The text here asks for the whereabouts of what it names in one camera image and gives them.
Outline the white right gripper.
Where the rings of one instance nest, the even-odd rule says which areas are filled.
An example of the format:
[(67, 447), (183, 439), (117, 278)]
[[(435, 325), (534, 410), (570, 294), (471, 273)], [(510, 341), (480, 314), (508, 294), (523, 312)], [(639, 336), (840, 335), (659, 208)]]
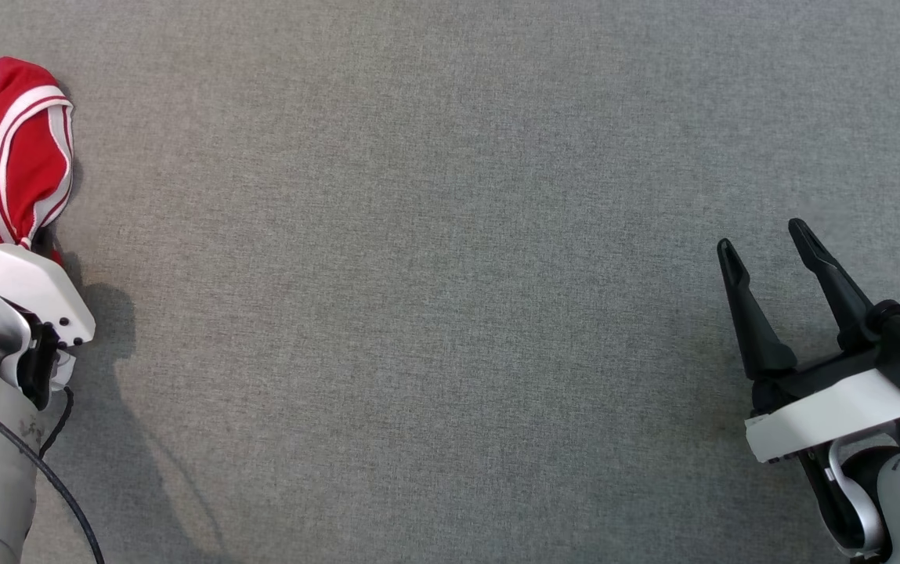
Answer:
[(815, 275), (836, 321), (840, 353), (797, 365), (750, 290), (750, 273), (729, 239), (716, 254), (737, 346), (753, 382), (746, 440), (760, 463), (789, 457), (900, 418), (900, 389), (876, 368), (877, 337), (866, 327), (873, 303), (804, 220), (787, 222), (804, 267)]

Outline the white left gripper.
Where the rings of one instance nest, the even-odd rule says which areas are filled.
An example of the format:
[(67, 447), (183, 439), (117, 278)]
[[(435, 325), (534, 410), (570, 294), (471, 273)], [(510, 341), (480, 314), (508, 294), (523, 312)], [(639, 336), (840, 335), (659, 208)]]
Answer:
[(34, 233), (30, 250), (0, 245), (0, 298), (51, 324), (67, 345), (91, 342), (96, 321), (63, 270), (62, 250), (52, 225)]

